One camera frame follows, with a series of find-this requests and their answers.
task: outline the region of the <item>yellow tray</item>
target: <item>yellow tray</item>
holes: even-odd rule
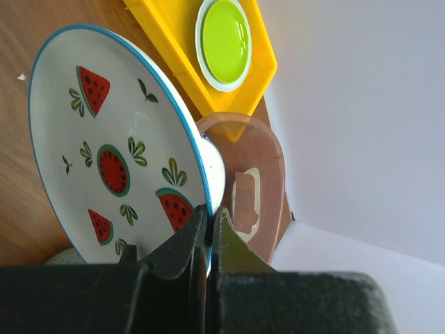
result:
[[[124,2],[201,115],[219,111],[253,114],[277,70],[277,61],[256,0],[239,0],[252,34],[252,63],[243,84],[230,93],[211,87],[197,62],[195,22],[202,0]]]

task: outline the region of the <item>brown tabletop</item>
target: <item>brown tabletop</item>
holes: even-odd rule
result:
[[[52,32],[82,22],[120,34],[163,69],[193,117],[201,116],[122,0],[16,0],[1,7],[0,265],[36,264],[71,246],[46,197],[29,136],[29,75]],[[25,81],[17,79],[22,73]],[[263,100],[254,116],[269,124]],[[287,201],[283,205],[280,237],[291,220]]]

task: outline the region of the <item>watermelon slice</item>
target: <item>watermelon slice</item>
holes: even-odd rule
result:
[[[99,244],[101,244],[101,246],[109,244],[113,239],[113,223],[90,209],[88,209],[88,214],[90,215],[91,223],[95,229]]]
[[[130,172],[119,150],[105,144],[97,151],[97,168],[105,187],[117,197],[125,196],[130,189]]]
[[[178,232],[192,215],[192,204],[180,192],[171,188],[157,190],[156,196],[161,201],[173,230]]]
[[[110,90],[110,82],[82,66],[76,66],[76,72],[85,104],[96,118]]]

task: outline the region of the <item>watermelon rind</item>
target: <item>watermelon rind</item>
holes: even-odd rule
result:
[[[111,240],[113,240],[113,237],[114,237],[114,229],[113,229],[113,223],[112,223],[112,222],[110,222],[110,230],[111,230],[111,232],[110,232],[110,236],[108,237],[107,240],[105,240],[105,241],[103,241],[103,242],[99,242],[100,246],[108,245],[108,244],[111,242]]]
[[[91,109],[91,106],[90,106],[90,104],[88,103],[88,100],[87,100],[87,98],[86,98],[86,94],[85,94],[85,92],[83,91],[82,79],[81,79],[81,67],[80,67],[80,66],[76,66],[76,73],[77,73],[77,81],[79,82],[79,87],[80,87],[81,92],[82,92],[83,102],[85,103],[86,108],[87,108],[88,111],[90,112],[91,116],[92,116],[93,118],[96,118],[97,115],[96,115],[95,112]]]
[[[181,198],[185,203],[187,203],[189,207],[191,207],[191,208],[193,209],[193,206],[192,206],[192,204],[188,201],[188,199],[185,198],[184,195],[182,195],[180,192],[178,192],[178,191],[176,191],[176,190],[174,190],[174,189],[171,189],[171,188],[160,188],[160,189],[156,190],[156,193],[155,193],[155,194],[156,194],[156,196],[157,196],[158,198],[161,198],[161,197],[164,196],[164,195],[176,195],[176,196],[178,196],[179,198]]]
[[[125,173],[127,174],[127,181],[128,181],[127,188],[122,193],[115,193],[114,191],[111,191],[105,184],[104,178],[102,177],[102,174],[100,172],[100,156],[102,155],[102,153],[104,151],[107,151],[107,150],[110,150],[111,152],[113,152],[114,154],[116,154],[118,156],[118,158],[122,162],[122,165],[124,166]],[[105,145],[101,146],[100,149],[98,149],[96,160],[97,160],[97,170],[99,171],[100,179],[104,183],[105,188],[108,191],[110,191],[110,193],[112,193],[114,196],[117,196],[117,197],[124,197],[125,195],[127,195],[130,190],[130,184],[131,184],[130,183],[130,172],[129,172],[127,163],[126,163],[124,157],[120,154],[119,150],[110,144],[105,144]]]

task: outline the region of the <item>white wall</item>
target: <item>white wall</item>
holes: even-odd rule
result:
[[[282,271],[358,271],[385,292],[400,334],[445,333],[445,267],[293,224],[275,252]]]
[[[445,264],[445,1],[259,5],[297,220]]]

